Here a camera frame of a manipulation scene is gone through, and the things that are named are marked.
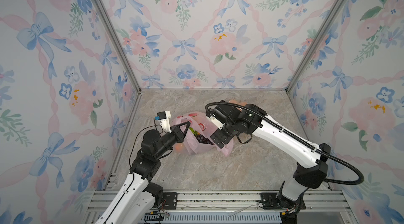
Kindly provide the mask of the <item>pink plastic bag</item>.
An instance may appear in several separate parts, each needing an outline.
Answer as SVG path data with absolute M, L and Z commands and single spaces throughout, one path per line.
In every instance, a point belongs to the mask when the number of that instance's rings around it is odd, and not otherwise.
M 196 155 L 216 149 L 225 157 L 230 155 L 233 150 L 234 141 L 231 140 L 223 148 L 219 148 L 210 138 L 218 127 L 206 117 L 205 113 L 195 111 L 177 116 L 171 121 L 171 124 L 178 125 L 185 122 L 190 122 L 190 126 L 184 141 L 174 145 L 175 152 L 180 154 Z

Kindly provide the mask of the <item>purple grape bunch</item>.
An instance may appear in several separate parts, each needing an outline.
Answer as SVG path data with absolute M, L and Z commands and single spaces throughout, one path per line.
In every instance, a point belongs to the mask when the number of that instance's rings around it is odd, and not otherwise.
M 200 134 L 198 131 L 195 131 L 195 134 L 193 134 L 196 138 L 196 140 L 201 143 L 201 144 L 206 144 L 206 145 L 213 145 L 213 143 L 206 137 L 204 137 L 202 134 Z

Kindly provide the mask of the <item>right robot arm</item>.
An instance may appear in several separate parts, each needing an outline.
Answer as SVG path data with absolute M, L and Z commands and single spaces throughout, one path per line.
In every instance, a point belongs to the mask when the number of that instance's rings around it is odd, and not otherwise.
M 297 168 L 293 175 L 284 181 L 273 200 L 261 200 L 264 209 L 285 209 L 287 214 L 300 211 L 304 193 L 317 189 L 327 177 L 327 156 L 320 150 L 330 153 L 327 144 L 313 144 L 294 134 L 270 117 L 260 107 L 245 106 L 229 102 L 206 105 L 207 118 L 217 126 L 211 140 L 219 148 L 224 148 L 234 137 L 241 134 L 261 138 L 293 158 Z

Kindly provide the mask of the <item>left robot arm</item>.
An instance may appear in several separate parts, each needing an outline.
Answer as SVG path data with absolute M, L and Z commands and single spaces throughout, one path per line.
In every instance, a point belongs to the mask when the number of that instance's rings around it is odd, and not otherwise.
M 161 207 L 163 187 L 152 179 L 161 167 L 161 159 L 169 155 L 175 144 L 184 142 L 189 128 L 190 122 L 184 122 L 169 127 L 165 134 L 153 127 L 144 133 L 124 185 L 97 224 L 137 224 L 146 213 Z

